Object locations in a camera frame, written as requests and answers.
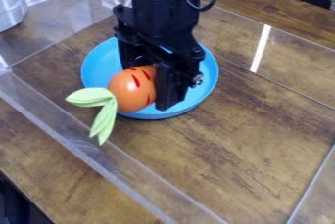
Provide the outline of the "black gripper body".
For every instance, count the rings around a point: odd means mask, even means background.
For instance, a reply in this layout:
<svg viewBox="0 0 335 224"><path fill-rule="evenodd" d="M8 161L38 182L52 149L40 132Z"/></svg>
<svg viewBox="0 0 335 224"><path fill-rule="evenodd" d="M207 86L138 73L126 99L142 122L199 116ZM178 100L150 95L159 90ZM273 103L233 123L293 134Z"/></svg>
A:
<svg viewBox="0 0 335 224"><path fill-rule="evenodd" d="M139 39L151 64L175 63L188 87L201 80L203 51L193 36L201 10L199 0L132 0L131 7L112 9L116 38Z"/></svg>

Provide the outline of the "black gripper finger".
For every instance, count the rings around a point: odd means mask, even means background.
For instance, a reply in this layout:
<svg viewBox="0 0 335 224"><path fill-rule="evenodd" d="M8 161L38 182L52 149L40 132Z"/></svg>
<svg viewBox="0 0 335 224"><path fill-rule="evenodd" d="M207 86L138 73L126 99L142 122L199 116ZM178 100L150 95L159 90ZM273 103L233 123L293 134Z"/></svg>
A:
<svg viewBox="0 0 335 224"><path fill-rule="evenodd" d="M155 65L154 86L158 110L166 111L184 100L188 83L175 63L163 61Z"/></svg>
<svg viewBox="0 0 335 224"><path fill-rule="evenodd" d="M127 40L119 38L117 49L123 69L150 64L150 60L142 47L142 41L139 39Z"/></svg>

